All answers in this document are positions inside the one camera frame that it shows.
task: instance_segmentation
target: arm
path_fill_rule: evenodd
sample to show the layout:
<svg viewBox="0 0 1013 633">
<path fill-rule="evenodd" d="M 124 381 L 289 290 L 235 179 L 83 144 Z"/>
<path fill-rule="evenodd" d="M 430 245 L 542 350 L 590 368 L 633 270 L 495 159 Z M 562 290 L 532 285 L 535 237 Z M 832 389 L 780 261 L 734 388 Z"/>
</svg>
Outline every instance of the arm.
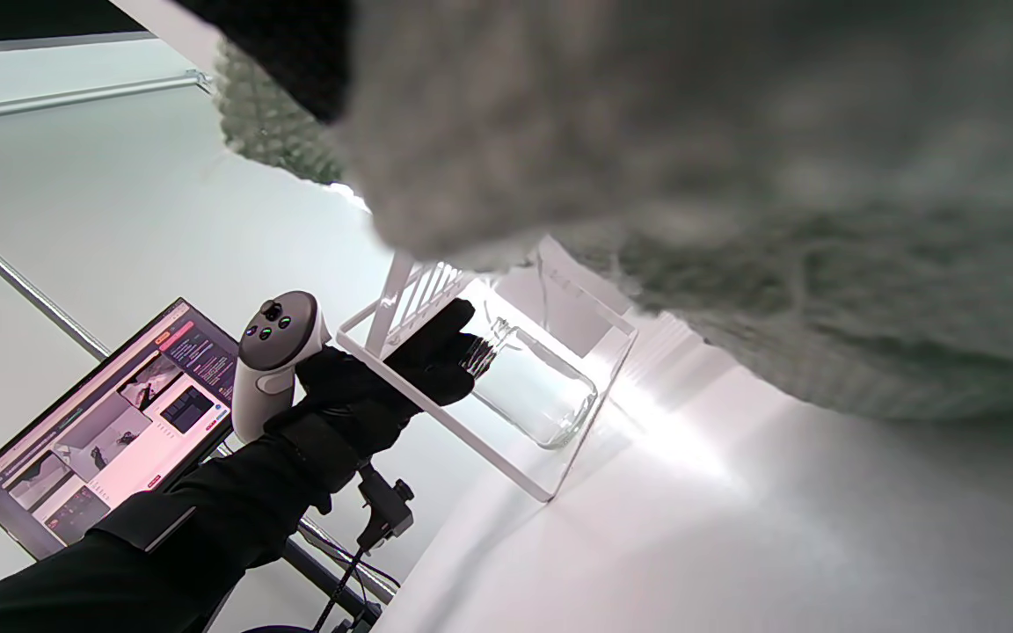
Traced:
<svg viewBox="0 0 1013 633">
<path fill-rule="evenodd" d="M 188 629 L 246 569 L 279 556 L 307 505 L 330 507 L 295 453 L 282 437 L 262 438 L 172 492 L 131 497 L 79 543 L 0 581 L 0 632 Z M 189 505 L 197 524 L 183 527 L 193 530 L 176 530 L 150 554 L 120 536 L 130 522 L 165 521 Z"/>
<path fill-rule="evenodd" d="M 474 388 L 463 361 L 479 340 L 458 332 L 473 314 L 455 301 L 387 364 L 441 404 L 462 399 Z M 281 556 L 309 505 L 329 512 L 330 494 L 418 412 L 337 349 L 322 349 L 297 375 L 307 397 L 269 419 L 256 442 L 173 490 L 131 496 L 79 543 L 0 581 L 0 633 L 184 632 L 245 570 Z M 370 415 L 356 416 L 359 408 Z"/>
</svg>

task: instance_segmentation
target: black glove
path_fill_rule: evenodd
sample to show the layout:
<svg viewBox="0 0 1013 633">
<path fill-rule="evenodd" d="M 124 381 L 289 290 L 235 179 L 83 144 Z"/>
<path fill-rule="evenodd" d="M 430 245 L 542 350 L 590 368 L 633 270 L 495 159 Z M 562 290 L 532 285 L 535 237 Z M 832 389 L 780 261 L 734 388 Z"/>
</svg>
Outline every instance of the black glove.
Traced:
<svg viewBox="0 0 1013 633">
<path fill-rule="evenodd" d="M 439 404 L 463 399 L 475 386 L 468 373 L 473 349 L 487 349 L 481 337 L 466 335 L 475 309 L 463 300 L 445 306 L 386 364 Z M 264 424 L 264 442 L 285 442 L 295 462 L 310 473 L 315 507 L 349 483 L 375 453 L 389 449 L 421 412 L 407 397 L 339 349 L 327 347 L 297 366 L 307 397 Z"/>
<path fill-rule="evenodd" d="M 462 400 L 475 386 L 463 364 L 472 349 L 486 345 L 481 337 L 461 332 L 474 314 L 470 303 L 454 300 L 385 364 L 438 404 Z M 373 370 L 339 349 L 324 348 L 299 364 L 297 376 L 307 392 L 297 405 L 299 412 L 324 417 L 363 460 L 393 446 L 410 417 L 421 412 Z"/>
</svg>

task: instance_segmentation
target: black sleeve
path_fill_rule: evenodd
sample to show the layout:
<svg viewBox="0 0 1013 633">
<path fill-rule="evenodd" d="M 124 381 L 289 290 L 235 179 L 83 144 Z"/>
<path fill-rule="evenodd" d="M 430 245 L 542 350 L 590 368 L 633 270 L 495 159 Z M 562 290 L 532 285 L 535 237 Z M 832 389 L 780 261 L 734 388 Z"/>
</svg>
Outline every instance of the black sleeve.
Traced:
<svg viewBox="0 0 1013 633">
<path fill-rule="evenodd" d="M 283 414 L 298 417 L 291 411 Z M 200 466 L 165 493 L 120 504 L 79 543 L 0 581 L 0 632 L 182 633 L 212 613 L 246 569 L 277 560 L 310 504 L 330 509 L 332 477 L 357 457 L 317 417 L 299 420 L 309 450 L 277 433 Z M 150 554 L 124 529 L 193 508 Z"/>
<path fill-rule="evenodd" d="M 100 532 L 0 581 L 0 633 L 177 633 L 200 616 L 146 554 Z"/>
</svg>

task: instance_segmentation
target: gloved hand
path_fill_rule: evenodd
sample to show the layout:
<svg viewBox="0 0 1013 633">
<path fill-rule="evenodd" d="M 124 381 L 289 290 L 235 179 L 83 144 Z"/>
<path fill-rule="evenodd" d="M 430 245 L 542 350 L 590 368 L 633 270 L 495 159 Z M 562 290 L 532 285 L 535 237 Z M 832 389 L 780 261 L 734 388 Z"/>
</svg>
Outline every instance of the gloved hand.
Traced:
<svg viewBox="0 0 1013 633">
<path fill-rule="evenodd" d="M 475 314 L 454 300 L 417 330 L 385 364 L 438 404 L 462 400 L 475 386 L 465 368 L 473 349 L 486 347 L 479 336 L 461 329 Z M 332 425 L 363 460 L 389 449 L 419 406 L 349 353 L 326 347 L 297 366 L 307 397 L 298 412 L 314 412 Z M 283 423 L 275 420 L 272 428 Z"/>
</svg>

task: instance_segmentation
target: image thumbnail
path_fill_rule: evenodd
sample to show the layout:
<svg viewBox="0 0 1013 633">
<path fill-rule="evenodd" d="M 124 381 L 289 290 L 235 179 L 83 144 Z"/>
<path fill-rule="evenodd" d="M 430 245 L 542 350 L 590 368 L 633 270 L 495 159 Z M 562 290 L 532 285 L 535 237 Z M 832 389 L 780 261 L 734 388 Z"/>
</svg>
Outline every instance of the image thumbnail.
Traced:
<svg viewBox="0 0 1013 633">
<path fill-rule="evenodd" d="M 132 406 L 145 411 L 181 375 L 182 371 L 177 365 L 174 365 L 169 358 L 156 352 L 154 360 L 121 386 L 120 394 L 132 403 Z"/>
<path fill-rule="evenodd" d="M 45 526 L 65 545 L 72 545 L 84 538 L 84 533 L 102 520 L 108 509 L 111 508 L 95 492 L 82 486 L 53 512 L 53 517 L 45 520 Z"/>
<path fill-rule="evenodd" d="M 13 500 L 25 511 L 38 507 L 51 494 L 57 492 L 64 482 L 72 478 L 69 466 L 59 460 L 53 453 L 46 452 L 28 468 L 17 474 L 5 489 L 13 496 Z"/>
<path fill-rule="evenodd" d="M 58 438 L 53 452 L 84 481 L 91 481 L 149 425 L 144 413 L 112 393 Z"/>
</svg>

